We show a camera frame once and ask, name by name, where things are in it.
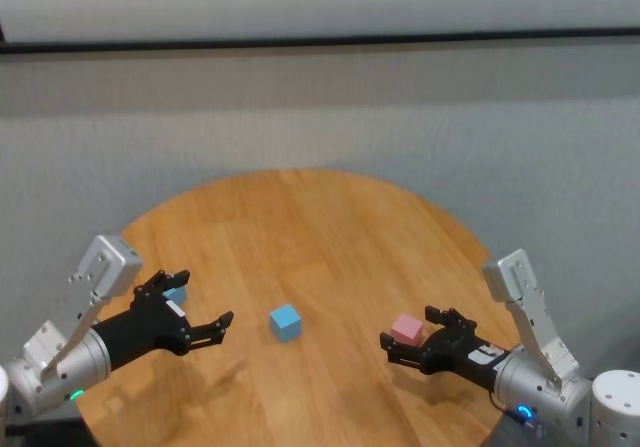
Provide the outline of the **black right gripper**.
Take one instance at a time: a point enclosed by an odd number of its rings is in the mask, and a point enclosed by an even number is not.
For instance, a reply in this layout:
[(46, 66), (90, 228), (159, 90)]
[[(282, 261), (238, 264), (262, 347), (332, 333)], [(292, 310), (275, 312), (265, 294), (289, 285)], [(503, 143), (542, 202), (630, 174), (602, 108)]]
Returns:
[(428, 305), (424, 314), (434, 329), (422, 347), (401, 343), (386, 332), (379, 334), (380, 347), (386, 352), (387, 361), (416, 369), (425, 375), (454, 373), (493, 392), (497, 366), (511, 351), (478, 337), (476, 322), (455, 308), (440, 310)]

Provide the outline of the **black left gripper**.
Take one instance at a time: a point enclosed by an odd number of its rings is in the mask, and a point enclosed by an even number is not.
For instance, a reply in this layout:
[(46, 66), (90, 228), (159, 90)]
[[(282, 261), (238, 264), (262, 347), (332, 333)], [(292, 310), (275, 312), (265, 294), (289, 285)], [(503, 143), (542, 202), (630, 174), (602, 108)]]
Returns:
[(227, 311), (211, 323), (191, 326), (186, 314), (166, 291), (185, 287), (191, 273), (157, 271), (134, 288), (130, 308), (100, 321), (93, 330), (104, 343), (115, 371), (154, 350), (166, 350), (176, 356), (189, 351), (219, 345), (230, 328), (234, 313)]

